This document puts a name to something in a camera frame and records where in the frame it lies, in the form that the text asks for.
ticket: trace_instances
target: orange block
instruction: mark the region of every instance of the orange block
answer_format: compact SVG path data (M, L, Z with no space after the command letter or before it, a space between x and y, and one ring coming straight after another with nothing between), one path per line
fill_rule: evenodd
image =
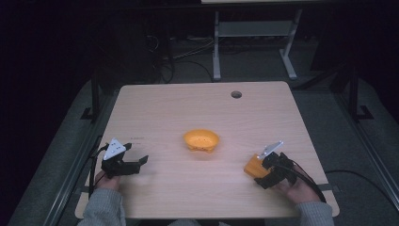
M258 155L254 154L249 162L244 167L244 172L252 178L263 178L270 173L270 170L262 166L262 159L258 159Z

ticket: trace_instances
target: gray carpet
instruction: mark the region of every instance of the gray carpet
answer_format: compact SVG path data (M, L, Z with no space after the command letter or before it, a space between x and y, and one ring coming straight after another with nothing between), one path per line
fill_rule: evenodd
M283 41L263 40L262 46L252 43L250 46L241 46L241 49L226 51L227 54L222 55L220 59L221 82L286 81L294 87L318 74L310 72L316 41L295 43L290 54L299 76L295 81L288 79L279 58L278 49L282 44ZM174 55L178 55L198 46L200 44L192 41L177 42L173 45L173 52ZM238 53L238 50L243 49L246 51ZM210 73L212 72L212 55L209 51L207 54L188 56L176 62L176 73L171 83L211 81L206 70L191 61L200 63ZM163 73L165 77L170 76L167 68L164 68ZM328 90L329 82L330 79L327 79L311 89L293 92L322 166L324 170L352 170L380 184L370 157L356 131L356 125L348 118L342 107L341 97ZM94 128L95 125L79 119L83 110L90 106L89 91L90 86L86 84L76 97L9 225L42 225L70 170L72 161L79 155L79 147L85 139L99 136L104 130L104 124ZM112 97L102 96L102 103L108 102L107 105L103 104L102 109L105 122L116 97L117 94ZM362 81L359 87L359 103L367 105L375 117L374 120L361 121L359 125L364 128L387 168L397 180L399 125L379 102L374 90ZM87 176L88 166L84 168L78 179L58 225L74 225L78 222L73 211ZM344 172L329 173L327 178L334 187L334 194L341 209L340 215L334 219L336 225L399 225L398 212L365 180ZM134 220L129 220L128 223L136 224ZM297 225L297 220L269 219L266 225Z

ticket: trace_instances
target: dark background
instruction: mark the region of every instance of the dark background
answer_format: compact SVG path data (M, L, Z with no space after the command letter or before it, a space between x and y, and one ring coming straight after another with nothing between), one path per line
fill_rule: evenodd
M87 12L86 6L87 3L63 0L0 3L2 224L8 222L73 98L99 62L106 62L110 74L132 73L133 79L126 83L150 83L156 79L156 73L152 78L143 78L134 70L137 65L145 65L142 70L148 70L155 59L129 54L121 48L127 40L118 39L121 24L133 21L132 29L141 29L144 16ZM305 10L297 38L316 36L321 41L313 63L315 69L326 70L342 61L355 65L360 77L375 87L381 102L399 121L397 9L392 2L378 1L333 10ZM212 36L212 14L172 14L168 23L170 35L180 39L187 34ZM152 20L162 16L147 14L149 23L134 32L134 39L144 43L146 32L164 34L164 26L152 24ZM193 22L201 25L193 27ZM94 41L126 62L127 69L121 71L113 65Z

